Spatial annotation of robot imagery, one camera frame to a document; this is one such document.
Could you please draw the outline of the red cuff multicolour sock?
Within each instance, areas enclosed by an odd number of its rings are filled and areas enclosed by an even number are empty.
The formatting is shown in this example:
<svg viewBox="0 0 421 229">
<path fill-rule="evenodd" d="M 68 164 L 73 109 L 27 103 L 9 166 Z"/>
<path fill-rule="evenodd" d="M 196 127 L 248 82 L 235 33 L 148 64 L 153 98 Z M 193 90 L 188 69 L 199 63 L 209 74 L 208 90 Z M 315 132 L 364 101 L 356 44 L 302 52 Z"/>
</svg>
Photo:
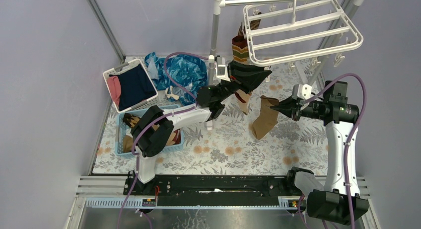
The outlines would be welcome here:
<svg viewBox="0 0 421 229">
<path fill-rule="evenodd" d="M 239 108 L 245 115 L 249 114 L 248 107 L 249 107 L 249 100 L 251 98 L 251 95 L 252 95 L 252 92 L 246 93 L 240 89 L 235 92 L 235 97 L 237 98 Z"/>
<path fill-rule="evenodd" d="M 237 35 L 232 38 L 232 54 L 235 62 L 249 64 L 249 49 L 244 36 Z"/>
</svg>

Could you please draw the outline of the tan brown cuff sock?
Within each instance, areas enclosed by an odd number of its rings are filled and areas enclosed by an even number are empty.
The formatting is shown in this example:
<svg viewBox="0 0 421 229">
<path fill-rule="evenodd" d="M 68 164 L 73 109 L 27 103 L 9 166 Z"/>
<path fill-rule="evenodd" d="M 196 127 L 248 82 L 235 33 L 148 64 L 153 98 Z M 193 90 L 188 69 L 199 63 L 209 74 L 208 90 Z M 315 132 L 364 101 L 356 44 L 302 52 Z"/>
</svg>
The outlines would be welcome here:
<svg viewBox="0 0 421 229">
<path fill-rule="evenodd" d="M 272 106 L 277 106 L 279 100 L 262 95 L 260 114 L 252 123 L 251 132 L 257 140 L 261 140 L 278 123 L 279 112 L 273 110 Z"/>
</svg>

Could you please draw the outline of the silver white drying rack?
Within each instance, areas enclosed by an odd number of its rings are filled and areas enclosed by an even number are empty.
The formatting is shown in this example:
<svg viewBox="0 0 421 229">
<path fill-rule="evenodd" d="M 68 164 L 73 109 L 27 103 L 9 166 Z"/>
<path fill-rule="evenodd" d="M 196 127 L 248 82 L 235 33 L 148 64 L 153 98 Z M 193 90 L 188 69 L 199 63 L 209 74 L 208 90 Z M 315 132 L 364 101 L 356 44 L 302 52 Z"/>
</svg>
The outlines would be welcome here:
<svg viewBox="0 0 421 229">
<path fill-rule="evenodd" d="M 213 0 L 213 18 L 209 54 L 208 80 L 214 77 L 226 80 L 227 75 L 220 75 L 217 70 L 216 49 L 217 34 L 219 27 L 219 16 L 221 9 L 227 6 L 242 5 L 243 23 L 245 25 L 245 39 L 248 47 L 249 57 L 252 63 L 259 67 L 267 67 L 275 64 L 287 63 L 293 66 L 296 61 L 311 59 L 315 72 L 309 81 L 312 85 L 319 76 L 322 67 L 328 57 L 335 54 L 335 65 L 338 66 L 344 56 L 344 52 L 355 50 L 363 43 L 363 35 L 352 22 L 359 6 L 364 0 Z M 301 10 L 311 9 L 325 4 L 330 4 L 334 11 L 329 14 L 298 21 L 296 13 Z M 270 18 L 278 15 L 291 14 L 291 22 L 287 24 L 263 28 L 260 30 L 251 29 L 251 21 Z M 329 22 L 326 31 L 298 36 L 294 38 L 277 40 L 263 44 L 254 44 L 253 39 L 258 36 L 270 35 L 286 31 L 296 31 L 300 28 L 310 27 L 316 24 Z M 301 43 L 320 38 L 322 41 L 318 49 L 299 54 L 291 54 L 285 57 L 258 60 L 255 56 L 257 50 L 279 47 L 282 45 Z"/>
</svg>

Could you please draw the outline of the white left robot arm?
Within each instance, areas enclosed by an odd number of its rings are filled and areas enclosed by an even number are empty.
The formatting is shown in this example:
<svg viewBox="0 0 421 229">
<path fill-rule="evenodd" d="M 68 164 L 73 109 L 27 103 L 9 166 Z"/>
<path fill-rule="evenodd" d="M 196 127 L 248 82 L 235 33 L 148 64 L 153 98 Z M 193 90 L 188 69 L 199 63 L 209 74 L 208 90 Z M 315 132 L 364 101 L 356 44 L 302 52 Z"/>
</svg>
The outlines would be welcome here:
<svg viewBox="0 0 421 229">
<path fill-rule="evenodd" d="M 135 188 L 143 195 L 153 191 L 156 157 L 166 146 L 170 135 L 195 123 L 216 119 L 224 110 L 223 101 L 238 90 L 251 93 L 272 73 L 267 67 L 246 65 L 219 58 L 215 63 L 217 85 L 203 86 L 197 91 L 196 102 L 175 109 L 154 105 L 147 109 L 131 129 L 133 150 L 137 157 Z"/>
</svg>

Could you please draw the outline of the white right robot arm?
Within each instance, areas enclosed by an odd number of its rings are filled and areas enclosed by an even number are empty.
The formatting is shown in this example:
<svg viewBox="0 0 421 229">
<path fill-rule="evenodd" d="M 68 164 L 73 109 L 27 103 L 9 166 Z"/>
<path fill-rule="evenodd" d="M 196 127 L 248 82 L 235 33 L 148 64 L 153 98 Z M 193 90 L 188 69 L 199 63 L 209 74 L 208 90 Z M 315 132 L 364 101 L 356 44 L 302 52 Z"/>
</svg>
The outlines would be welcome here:
<svg viewBox="0 0 421 229">
<path fill-rule="evenodd" d="M 328 172 L 325 183 L 316 179 L 313 171 L 292 167 L 286 177 L 285 189 L 291 195 L 300 192 L 306 198 L 310 217 L 342 225 L 351 225 L 369 209 L 369 202 L 361 197 L 355 170 L 355 140 L 358 131 L 358 106 L 348 103 L 348 84 L 344 81 L 326 82 L 322 100 L 305 103 L 299 95 L 307 85 L 296 85 L 294 94 L 271 106 L 294 121 L 300 118 L 322 120 L 328 139 Z"/>
</svg>

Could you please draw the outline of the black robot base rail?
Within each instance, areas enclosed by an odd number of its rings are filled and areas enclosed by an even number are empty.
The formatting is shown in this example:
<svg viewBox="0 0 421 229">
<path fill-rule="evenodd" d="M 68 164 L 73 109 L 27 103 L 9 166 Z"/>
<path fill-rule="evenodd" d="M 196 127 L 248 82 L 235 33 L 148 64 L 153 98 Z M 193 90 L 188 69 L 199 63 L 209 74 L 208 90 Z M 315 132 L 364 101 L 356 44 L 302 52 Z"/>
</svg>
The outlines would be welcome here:
<svg viewBox="0 0 421 229">
<path fill-rule="evenodd" d="M 284 176 L 157 175 L 141 183 L 130 172 L 124 195 L 151 196 L 158 206 L 277 206 L 279 197 L 299 197 Z"/>
</svg>

